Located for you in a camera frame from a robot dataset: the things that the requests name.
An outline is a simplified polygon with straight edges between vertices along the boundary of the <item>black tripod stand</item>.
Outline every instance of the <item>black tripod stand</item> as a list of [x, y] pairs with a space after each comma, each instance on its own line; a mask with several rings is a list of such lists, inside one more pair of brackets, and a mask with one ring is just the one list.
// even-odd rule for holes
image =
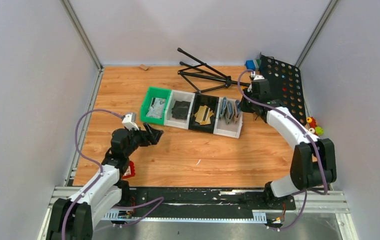
[[[196, 61], [196, 62], [199, 63], [196, 66], [191, 66], [191, 65], [186, 64], [186, 63], [184, 63], [182, 61], [179, 62], [180, 65], [186, 66], [187, 68], [179, 70], [178, 74], [181, 75], [181, 77], [183, 77], [191, 86], [193, 86], [193, 88], [196, 90], [194, 92], [195, 94], [205, 93], [205, 92], [208, 92], [208, 91], [212, 91], [212, 90], [216, 90], [216, 89], [221, 89], [221, 88], [229, 88], [231, 86], [231, 84], [237, 84], [236, 81], [231, 80], [231, 76], [226, 76], [225, 74], [221, 73], [220, 71], [218, 71], [218, 70], [214, 69], [213, 67], [207, 65], [207, 63], [202, 62], [202, 61], [198, 60], [197, 58], [193, 57], [191, 54], [189, 54], [188, 52], [182, 50], [180, 47], [177, 49], [177, 51], [180, 52], [180, 53], [182, 53], [182, 54], [184, 54], [184, 55], [186, 55], [186, 56], [188, 56], [192, 60], [194, 60], [194, 61]], [[200, 69], [199, 67], [202, 67], [202, 66], [207, 67], [208, 69], [214, 71], [217, 74], [214, 74], [212, 72], [208, 72], [206, 70]], [[187, 70], [191, 70], [191, 69], [197, 70], [198, 72], [187, 72]], [[200, 90], [186, 76], [195, 77], [195, 78], [201, 78], [201, 79], [213, 80], [213, 81], [221, 82], [221, 83], [224, 83], [224, 84], [220, 85], [220, 86], [216, 86], [216, 87], [211, 87], [211, 88], [208, 88], [208, 89]], [[250, 86], [250, 83], [243, 83], [242, 82], [240, 84], [242, 86], [245, 86], [245, 87], [249, 87]]]

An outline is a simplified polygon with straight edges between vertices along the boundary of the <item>wooden table surface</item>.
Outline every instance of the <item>wooden table surface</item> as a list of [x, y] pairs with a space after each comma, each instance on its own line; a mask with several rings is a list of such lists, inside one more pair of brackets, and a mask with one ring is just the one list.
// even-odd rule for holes
[[[245, 69], [243, 66], [215, 67], [233, 80]], [[107, 67], [100, 84], [95, 109], [107, 109], [120, 114], [136, 112], [149, 86], [194, 92], [177, 71], [180, 66]], [[248, 73], [243, 82], [249, 82]], [[220, 85], [206, 79], [190, 77], [199, 89]], [[236, 85], [228, 89], [205, 93], [218, 97], [241, 99]], [[263, 187], [265, 183], [289, 173], [293, 151], [278, 132], [260, 118], [254, 121], [244, 113], [239, 139], [210, 133], [152, 124], [164, 130], [158, 145], [140, 147], [131, 156], [136, 176], [128, 178], [131, 186], [169, 187]], [[110, 147], [111, 133], [122, 128], [121, 120], [104, 112], [91, 116], [82, 152], [101, 162]], [[74, 185], [84, 185], [98, 167], [80, 159]]]

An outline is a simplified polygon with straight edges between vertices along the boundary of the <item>white wall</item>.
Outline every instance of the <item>white wall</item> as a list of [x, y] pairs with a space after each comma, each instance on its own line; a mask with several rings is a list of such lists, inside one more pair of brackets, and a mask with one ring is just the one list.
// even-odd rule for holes
[[380, 239], [380, 1], [342, 0], [302, 67], [359, 238]]
[[58, 0], [0, 0], [0, 240], [34, 240], [96, 68]]
[[296, 63], [329, 0], [71, 0], [104, 65]]

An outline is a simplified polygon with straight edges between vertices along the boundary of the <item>blue block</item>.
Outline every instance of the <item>blue block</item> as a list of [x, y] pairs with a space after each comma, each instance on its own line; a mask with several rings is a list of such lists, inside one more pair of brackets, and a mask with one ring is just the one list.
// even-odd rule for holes
[[253, 71], [256, 71], [256, 65], [253, 60], [247, 60], [246, 61], [246, 68], [251, 69]]

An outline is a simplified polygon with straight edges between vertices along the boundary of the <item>wire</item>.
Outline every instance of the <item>wire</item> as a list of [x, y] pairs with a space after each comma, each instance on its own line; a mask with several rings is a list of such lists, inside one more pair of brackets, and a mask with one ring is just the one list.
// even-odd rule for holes
[[[83, 157], [84, 159], [86, 160], [89, 160], [90, 162], [96, 164], [99, 168], [100, 168], [100, 173], [103, 172], [103, 165], [100, 164], [98, 161], [94, 160], [94, 159], [91, 159], [89, 157], [87, 157], [86, 155], [84, 155], [81, 150], [79, 149], [79, 145], [78, 145], [78, 128], [79, 128], [79, 124], [81, 123], [81, 121], [84, 119], [84, 117], [86, 117], [88, 114], [92, 113], [92, 112], [105, 112], [105, 113], [109, 113], [109, 114], [112, 114], [120, 119], [123, 119], [124, 117], [120, 114], [117, 114], [115, 112], [112, 112], [112, 111], [109, 111], [109, 110], [106, 110], [106, 109], [101, 109], [101, 108], [97, 108], [97, 109], [93, 109], [93, 110], [90, 110], [90, 111], [87, 111], [86, 113], [84, 113], [78, 120], [78, 122], [76, 123], [76, 126], [75, 126], [75, 149], [76, 151], [79, 153], [79, 155], [81, 157]], [[66, 214], [65, 214], [65, 217], [63, 218], [63, 222], [62, 222], [62, 231], [61, 231], [61, 238], [62, 240], [66, 240], [66, 223], [67, 223], [67, 220], [68, 220], [68, 216], [70, 215], [70, 212], [72, 211], [72, 208], [73, 206], [75, 206], [75, 204], [82, 198], [82, 196], [87, 193], [88, 190], [90, 190], [91, 187], [93, 187], [96, 182], [102, 177], [101, 174], [99, 174], [96, 179], [90, 183], [90, 185], [88, 185], [88, 187], [86, 187], [83, 191], [82, 191], [82, 194], [79, 195], [72, 203], [71, 205], [69, 206], [69, 208], [67, 209], [66, 211]], [[144, 207], [144, 206], [147, 206], [149, 204], [152, 204], [156, 201], [159, 201], [158, 204], [156, 204], [149, 212], [147, 212], [145, 215], [143, 215], [141, 218], [139, 218], [138, 220], [134, 221], [134, 222], [131, 222], [131, 223], [127, 223], [127, 224], [123, 224], [121, 225], [126, 227], [126, 226], [131, 226], [131, 225], [134, 225], [138, 222], [140, 222], [141, 220], [143, 220], [144, 218], [146, 218], [151, 212], [153, 212], [164, 200], [164, 197], [158, 197], [156, 198], [155, 200], [152, 200], [150, 202], [147, 202], [147, 203], [144, 203], [144, 204], [141, 204], [141, 205], [137, 205], [137, 206], [130, 206], [130, 207], [120, 207], [121, 209], [137, 209], [137, 208], [141, 208], [141, 207]]]
[[[247, 73], [247, 72], [254, 72], [253, 70], [251, 69], [246, 69], [244, 70], [240, 76], [238, 77], [238, 81], [237, 81], [237, 85], [238, 85], [238, 90], [240, 91], [241, 95], [243, 95], [243, 97], [245, 99], [247, 99], [248, 101], [250, 101], [251, 103], [254, 103], [256, 105], [259, 105], [261, 107], [264, 107], [264, 108], [267, 108], [267, 109], [271, 109], [271, 110], [274, 110], [274, 111], [277, 111], [278, 113], [282, 114], [283, 116], [287, 116], [287, 114], [273, 106], [270, 106], [270, 105], [267, 105], [267, 104], [264, 104], [264, 103], [260, 103], [260, 102], [257, 102], [251, 98], [249, 98], [247, 95], [244, 94], [244, 92], [241, 90], [241, 77], [243, 76], [243, 74]], [[308, 131], [301, 125], [299, 124], [299, 122], [297, 120], [295, 120], [293, 117], [288, 117], [287, 119], [289, 119], [292, 123], [294, 123], [294, 125], [303, 133], [306, 134], [306, 138], [312, 143], [312, 146], [313, 146], [313, 150], [315, 152], [315, 155], [316, 155], [316, 158], [318, 160], [318, 165], [319, 165], [319, 172], [321, 173], [321, 177], [322, 177], [322, 184], [324, 185], [324, 192], [317, 192], [319, 194], [322, 194], [322, 195], [326, 195], [328, 193], [328, 186], [327, 186], [327, 180], [325, 178], [325, 173], [324, 173], [324, 168], [322, 167], [322, 162], [321, 162], [321, 157], [319, 155], [319, 150], [318, 150], [318, 147], [316, 146], [315, 142], [313, 141], [313, 139], [307, 134]]]
[[[126, 224], [120, 224], [119, 227], [122, 228], [122, 227], [128, 227], [128, 226], [131, 226], [131, 225], [134, 225], [134, 224], [137, 224], [138, 222], [140, 222], [141, 220], [145, 219], [150, 213], [152, 213], [164, 200], [165, 198], [164, 197], [158, 197], [154, 200], [151, 200], [151, 201], [148, 201], [146, 203], [143, 203], [143, 204], [140, 204], [140, 205], [137, 205], [137, 206], [115, 206], [115, 207], [112, 207], [113, 209], [121, 209], [121, 210], [132, 210], [132, 209], [137, 209], [137, 208], [141, 208], [141, 207], [145, 207], [147, 205], [150, 205], [152, 203], [155, 203], [157, 201], [159, 201], [150, 211], [148, 211], [146, 214], [144, 214], [142, 217], [140, 217], [139, 219], [133, 221], [133, 222], [130, 222], [130, 223], [126, 223]], [[112, 226], [111, 225], [108, 225], [108, 226], [103, 226], [99, 229], [96, 229], [94, 230], [95, 232], [98, 232], [98, 231], [101, 231], [103, 229], [107, 229], [107, 228], [111, 228]]]
[[279, 219], [282, 219], [282, 223], [285, 221], [285, 212], [287, 210], [285, 209], [285, 203], [283, 203], [283, 214], [279, 217]]
[[[267, 108], [267, 109], [271, 109], [273, 111], [277, 111], [278, 113], [282, 114], [283, 116], [287, 116], [287, 114], [273, 106], [269, 106], [267, 104], [263, 104], [263, 103], [260, 103], [260, 102], [257, 102], [251, 98], [249, 98], [247, 95], [244, 94], [243, 90], [241, 90], [241, 77], [247, 73], [247, 72], [254, 72], [253, 70], [251, 69], [246, 69], [244, 70], [240, 76], [238, 77], [238, 81], [237, 81], [237, 85], [238, 85], [238, 91], [240, 91], [241, 95], [247, 99], [249, 102], [251, 103], [254, 103], [256, 105], [259, 105], [261, 107], [264, 107], [264, 108]], [[295, 126], [297, 126], [297, 128], [302, 132], [302, 133], [307, 133], [307, 130], [301, 125], [299, 124], [299, 122], [297, 120], [295, 120], [293, 117], [288, 117], [287, 119], [289, 119], [292, 123], [294, 123]], [[328, 186], [327, 186], [327, 180], [325, 178], [325, 173], [324, 173], [324, 168], [322, 166], [322, 162], [321, 162], [321, 157], [319, 155], [319, 150], [318, 150], [318, 147], [316, 146], [315, 142], [313, 141], [313, 139], [308, 135], [306, 134], [305, 135], [306, 138], [312, 143], [312, 146], [313, 146], [313, 150], [315, 152], [315, 155], [316, 155], [316, 158], [318, 160], [318, 165], [319, 165], [319, 172], [321, 173], [321, 177], [322, 177], [322, 184], [324, 185], [324, 192], [319, 192], [319, 191], [315, 191], [316, 193], [318, 194], [321, 194], [321, 195], [326, 195], [328, 193]], [[286, 230], [286, 229], [289, 229], [291, 228], [292, 226], [294, 226], [294, 224], [297, 223], [297, 221], [300, 219], [302, 213], [303, 213], [303, 210], [305, 209], [305, 205], [306, 205], [306, 201], [307, 201], [307, 197], [308, 197], [308, 192], [306, 190], [303, 190], [303, 191], [299, 191], [299, 192], [296, 192], [294, 193], [293, 195], [296, 195], [296, 194], [300, 194], [302, 192], [305, 192], [305, 199], [303, 201], [303, 205], [302, 205], [302, 208], [300, 209], [300, 213], [297, 215], [296, 219], [294, 220], [294, 222], [292, 222], [290, 225], [286, 226], [286, 227], [282, 227], [282, 228], [272, 228], [272, 229], [276, 229], [277, 231], [280, 231], [280, 230]]]
[[[112, 115], [115, 115], [117, 116], [118, 118], [120, 119], [123, 119], [123, 116], [120, 115], [120, 114], [117, 114], [115, 112], [112, 112], [112, 111], [109, 111], [109, 110], [106, 110], [106, 109], [100, 109], [100, 108], [97, 108], [97, 109], [93, 109], [93, 110], [90, 110], [86, 113], [84, 113], [78, 120], [78, 122], [76, 123], [76, 126], [75, 126], [75, 149], [76, 151], [79, 153], [79, 155], [81, 157], [83, 157], [84, 159], [87, 159], [89, 160], [90, 162], [96, 164], [99, 168], [100, 168], [100, 173], [103, 172], [103, 166], [96, 160], [94, 159], [91, 159], [87, 156], [85, 156], [81, 150], [79, 149], [79, 145], [78, 145], [78, 127], [79, 127], [79, 124], [81, 123], [81, 121], [84, 119], [84, 117], [86, 117], [88, 114], [92, 113], [92, 112], [105, 112], [105, 113], [109, 113], [109, 114], [112, 114]], [[63, 222], [62, 222], [62, 232], [61, 232], [61, 237], [62, 237], [62, 240], [66, 240], [66, 223], [68, 221], [68, 217], [70, 215], [70, 212], [72, 211], [72, 208], [73, 206], [75, 206], [75, 204], [82, 198], [82, 195], [84, 195], [85, 193], [87, 193], [88, 190], [90, 190], [90, 188], [92, 186], [94, 186], [96, 184], [96, 182], [101, 178], [101, 174], [99, 174], [96, 179], [90, 183], [90, 185], [88, 185], [88, 187], [86, 187], [83, 191], [82, 191], [82, 194], [79, 195], [73, 202], [72, 204], [69, 206], [68, 210], [66, 211], [66, 214], [65, 214], [65, 217], [63, 218]]]

